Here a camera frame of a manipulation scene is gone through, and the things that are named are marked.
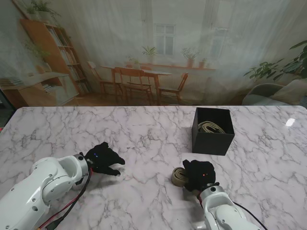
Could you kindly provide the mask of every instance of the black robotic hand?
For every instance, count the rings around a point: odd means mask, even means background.
[[[186,176],[189,182],[185,184],[185,188],[192,192],[198,190],[202,192],[208,187],[208,184],[215,183],[214,166],[208,161],[188,160],[183,161],[186,170]]]
[[[85,155],[85,159],[93,169],[93,172],[113,176],[120,175],[120,172],[118,170],[111,169],[109,166],[117,163],[122,165],[125,164],[125,160],[110,149],[108,143],[106,142],[96,145],[94,148],[89,150]]]

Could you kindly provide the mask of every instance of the black box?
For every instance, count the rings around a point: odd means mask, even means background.
[[[224,133],[206,133],[198,131],[198,124],[211,121],[222,128]],[[196,108],[192,126],[192,152],[225,156],[235,137],[228,109]]]

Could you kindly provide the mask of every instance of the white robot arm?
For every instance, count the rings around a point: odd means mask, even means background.
[[[206,230],[260,230],[246,220],[243,210],[231,201],[221,186],[208,187],[200,197]]]
[[[40,159],[32,166],[31,174],[0,200],[0,229],[36,230],[45,219],[50,202],[63,197],[88,172],[87,162],[80,154]]]

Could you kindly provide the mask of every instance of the bookshelf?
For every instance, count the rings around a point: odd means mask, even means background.
[[[89,93],[91,86],[66,31],[38,21],[21,19],[20,22],[32,41],[50,53],[44,59],[52,71],[67,73],[79,95]]]

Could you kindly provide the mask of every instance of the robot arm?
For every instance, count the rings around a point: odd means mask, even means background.
[[[259,230],[247,221],[242,209],[231,201],[221,186],[213,184],[200,197],[207,230]]]
[[[0,200],[0,229],[37,229],[48,213],[50,203],[63,197],[88,173],[85,158],[80,155],[61,159],[40,159],[31,174],[16,184]]]
[[[183,161],[185,188],[199,194],[206,230],[260,230],[247,221],[243,210],[236,206],[215,182],[213,165],[208,161]]]

